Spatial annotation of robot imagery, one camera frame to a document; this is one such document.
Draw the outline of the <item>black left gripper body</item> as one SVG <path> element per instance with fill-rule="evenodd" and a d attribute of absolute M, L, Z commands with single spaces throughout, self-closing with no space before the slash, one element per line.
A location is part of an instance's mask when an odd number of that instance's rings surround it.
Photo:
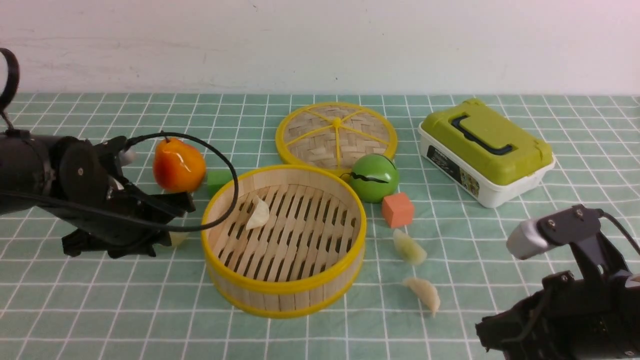
<path fill-rule="evenodd" d="M 83 209 L 48 208 L 76 227 L 73 236 L 148 236 L 151 230 L 135 223 L 148 221 L 151 208 L 122 173 L 125 136 L 102 143 L 73 136 L 48 136 L 47 147 L 55 180 L 50 195 Z"/>

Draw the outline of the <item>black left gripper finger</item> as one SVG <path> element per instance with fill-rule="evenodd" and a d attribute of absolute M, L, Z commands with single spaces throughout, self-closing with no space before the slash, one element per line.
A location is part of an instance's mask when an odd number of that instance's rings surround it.
<path fill-rule="evenodd" d="M 169 232 L 158 231 L 147 239 L 133 241 L 130 244 L 109 244 L 105 240 L 78 228 L 62 237 L 61 243 L 62 251 L 67 256 L 78 257 L 86 252 L 106 252 L 110 258 L 119 259 L 129 255 L 156 257 L 154 246 L 170 247 L 172 240 Z"/>
<path fill-rule="evenodd" d="M 138 201 L 141 219 L 152 223 L 168 224 L 196 210 L 194 198 L 188 192 L 146 194 L 138 191 L 132 196 Z"/>

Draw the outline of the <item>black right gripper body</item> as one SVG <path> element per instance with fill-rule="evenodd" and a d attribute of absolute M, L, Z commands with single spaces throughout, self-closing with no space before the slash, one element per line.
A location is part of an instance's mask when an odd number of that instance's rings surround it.
<path fill-rule="evenodd" d="M 620 271 L 576 280 L 569 271 L 475 325 L 480 344 L 506 360 L 632 360 L 639 357 L 639 276 Z"/>

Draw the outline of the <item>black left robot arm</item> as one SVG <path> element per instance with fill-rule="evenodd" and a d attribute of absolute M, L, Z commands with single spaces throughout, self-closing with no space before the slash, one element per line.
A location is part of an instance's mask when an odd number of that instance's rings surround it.
<path fill-rule="evenodd" d="M 172 244 L 169 231 L 159 226 L 194 212 L 194 199 L 187 192 L 147 194 L 125 178 L 127 141 L 117 136 L 93 144 L 72 136 L 4 131 L 1 214 L 38 207 L 75 226 L 61 240 L 67 256 L 155 256 L 156 244 Z"/>

